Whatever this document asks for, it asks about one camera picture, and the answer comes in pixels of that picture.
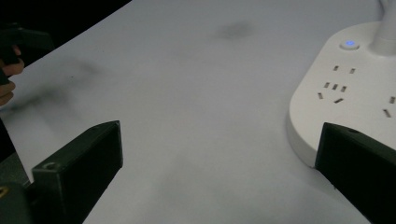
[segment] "hand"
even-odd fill
[[[17,46],[13,46],[15,54],[16,55],[21,55],[21,50]],[[6,76],[10,77],[13,75],[17,75],[22,73],[23,68],[24,68],[24,62],[22,59],[19,59],[19,63],[14,63],[14,64],[9,64],[5,65],[2,60],[0,60],[0,68],[3,70],[4,74]],[[0,86],[0,106],[5,105],[8,103],[9,100],[14,96],[14,93],[12,91],[15,89],[15,83],[12,81],[9,81],[7,85],[1,85]]]

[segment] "power strip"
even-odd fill
[[[291,98],[290,144],[310,167],[315,166],[324,122],[396,148],[396,56],[372,51],[379,25],[359,24],[333,35]]]

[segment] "blue indicator light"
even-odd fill
[[[346,42],[346,45],[347,45],[347,46],[354,46],[354,45],[355,45],[355,41],[353,41],[353,40],[348,40],[348,41]]]

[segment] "white table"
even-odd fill
[[[285,121],[325,41],[380,18],[369,0],[134,0],[13,77],[0,116],[29,174],[120,121],[124,165],[87,224],[368,223]]]

